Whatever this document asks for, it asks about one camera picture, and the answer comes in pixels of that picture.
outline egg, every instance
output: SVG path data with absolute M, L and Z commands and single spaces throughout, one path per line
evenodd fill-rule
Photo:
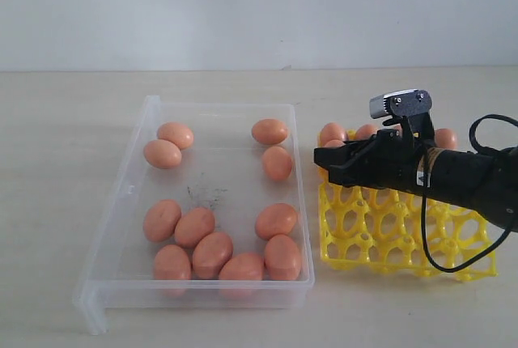
M 159 243 L 169 239 L 181 217 L 181 208 L 174 200 L 162 200 L 146 213 L 142 229 L 149 241 Z
M 266 270 L 275 281 L 294 281 L 299 277 L 302 257 L 299 247 L 286 235 L 272 237 L 265 247 Z
M 261 144 L 279 144 L 288 136 L 287 125 L 278 119 L 259 120 L 252 127 L 252 136 Z
M 342 142 L 341 140 L 329 140 L 325 145 L 324 147 L 327 147 L 327 148 L 336 148 L 336 147 L 341 147 L 343 146 L 345 143 Z
M 205 236 L 194 249 L 194 273 L 201 279 L 216 278 L 233 250 L 232 239 L 226 233 L 213 232 Z
M 275 235 L 287 235 L 297 223 L 298 217 L 299 214 L 291 205 L 270 205 L 257 216 L 256 234 L 263 240 L 269 240 Z
M 355 140 L 367 140 L 372 135 L 378 132 L 378 127 L 373 124 L 362 125 L 358 128 L 355 135 Z
M 435 144 L 446 150 L 455 150 L 457 146 L 456 133 L 453 129 L 441 128 L 435 130 Z
M 223 281 L 261 281 L 265 276 L 265 262 L 256 253 L 241 253 L 228 261 L 219 272 Z M 229 299 L 242 299 L 251 295 L 253 289 L 220 289 L 220 294 Z
M 187 253 L 174 244 L 161 248 L 153 263 L 153 278 L 159 280 L 189 280 L 191 279 L 191 262 Z M 167 289 L 164 294 L 177 297 L 187 289 Z
M 193 131 L 187 125 L 175 122 L 162 124 L 156 137 L 174 143 L 180 150 L 191 147 L 194 142 Z
M 324 125 L 319 135 L 321 146 L 325 146 L 330 140 L 339 140 L 344 142 L 347 140 L 347 132 L 338 123 L 328 123 Z
M 156 168 L 174 168 L 181 162 L 181 152 L 173 143 L 156 139 L 144 146 L 144 158 Z
M 184 248 L 194 248 L 205 236 L 215 228 L 216 220 L 212 210 L 194 208 L 183 216 L 176 225 L 176 244 Z
M 262 167 L 271 180 L 285 180 L 291 174 L 293 160 L 284 148 L 273 146 L 262 155 Z

